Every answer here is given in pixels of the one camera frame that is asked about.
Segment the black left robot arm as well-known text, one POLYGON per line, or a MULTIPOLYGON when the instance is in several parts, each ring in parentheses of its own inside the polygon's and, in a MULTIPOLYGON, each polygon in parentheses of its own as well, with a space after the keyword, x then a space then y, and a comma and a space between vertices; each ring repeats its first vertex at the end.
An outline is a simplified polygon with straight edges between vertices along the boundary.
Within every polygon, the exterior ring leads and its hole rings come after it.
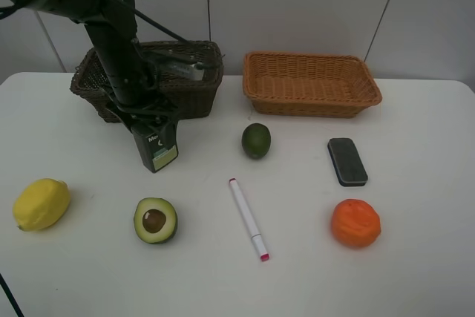
POLYGON ((11 0, 1 17, 28 8, 83 24, 108 78, 107 109, 137 138, 137 146, 176 146, 177 108, 159 91, 163 56, 142 49, 137 18, 151 19, 134 0, 11 0))

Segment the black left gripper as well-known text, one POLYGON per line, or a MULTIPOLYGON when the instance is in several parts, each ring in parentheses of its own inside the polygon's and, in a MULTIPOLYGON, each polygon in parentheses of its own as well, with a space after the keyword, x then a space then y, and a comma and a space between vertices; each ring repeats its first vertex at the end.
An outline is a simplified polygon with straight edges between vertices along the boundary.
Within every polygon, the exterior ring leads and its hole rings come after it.
POLYGON ((106 110, 125 126, 139 122, 159 126, 160 148, 171 149, 177 144, 178 107, 163 93, 147 96, 135 105, 119 102, 111 87, 105 88, 109 102, 106 110))

